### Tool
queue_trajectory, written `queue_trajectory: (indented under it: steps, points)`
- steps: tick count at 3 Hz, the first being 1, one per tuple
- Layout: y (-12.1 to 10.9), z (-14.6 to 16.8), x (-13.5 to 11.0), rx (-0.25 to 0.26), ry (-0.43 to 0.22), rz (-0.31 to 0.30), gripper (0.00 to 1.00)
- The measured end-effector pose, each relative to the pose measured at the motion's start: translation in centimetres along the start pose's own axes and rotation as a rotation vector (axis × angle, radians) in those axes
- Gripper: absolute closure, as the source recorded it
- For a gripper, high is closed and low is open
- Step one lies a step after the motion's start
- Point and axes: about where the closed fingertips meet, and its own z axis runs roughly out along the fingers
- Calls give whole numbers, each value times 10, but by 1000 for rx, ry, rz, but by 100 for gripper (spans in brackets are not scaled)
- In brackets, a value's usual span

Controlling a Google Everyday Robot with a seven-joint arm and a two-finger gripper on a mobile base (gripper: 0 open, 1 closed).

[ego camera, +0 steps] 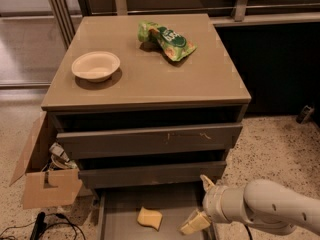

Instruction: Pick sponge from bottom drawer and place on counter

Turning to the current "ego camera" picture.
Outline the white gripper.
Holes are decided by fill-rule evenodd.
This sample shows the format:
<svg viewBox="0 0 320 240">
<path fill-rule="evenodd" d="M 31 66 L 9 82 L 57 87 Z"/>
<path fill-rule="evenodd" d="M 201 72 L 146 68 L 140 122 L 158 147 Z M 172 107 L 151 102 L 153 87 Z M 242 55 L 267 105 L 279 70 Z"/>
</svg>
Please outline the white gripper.
<svg viewBox="0 0 320 240">
<path fill-rule="evenodd" d="M 203 210 L 194 210 L 179 227 L 183 235 L 190 235 L 208 228 L 213 223 L 230 223 L 223 212 L 222 197 L 227 186 L 216 186 L 210 178 L 201 174 L 205 196 L 202 201 Z"/>
</svg>

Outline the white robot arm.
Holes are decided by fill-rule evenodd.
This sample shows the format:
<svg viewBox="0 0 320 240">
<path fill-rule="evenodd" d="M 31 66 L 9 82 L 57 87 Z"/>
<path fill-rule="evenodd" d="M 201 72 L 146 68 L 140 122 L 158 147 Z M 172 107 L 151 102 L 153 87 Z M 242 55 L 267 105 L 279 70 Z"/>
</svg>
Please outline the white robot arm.
<svg viewBox="0 0 320 240">
<path fill-rule="evenodd" d="M 202 210 L 194 210 L 179 227 L 184 235 L 213 223 L 243 225 L 273 235 L 291 234 L 296 226 L 320 235 L 320 201 L 299 194 L 276 182 L 258 179 L 244 187 L 214 184 L 200 176 L 205 195 Z"/>
</svg>

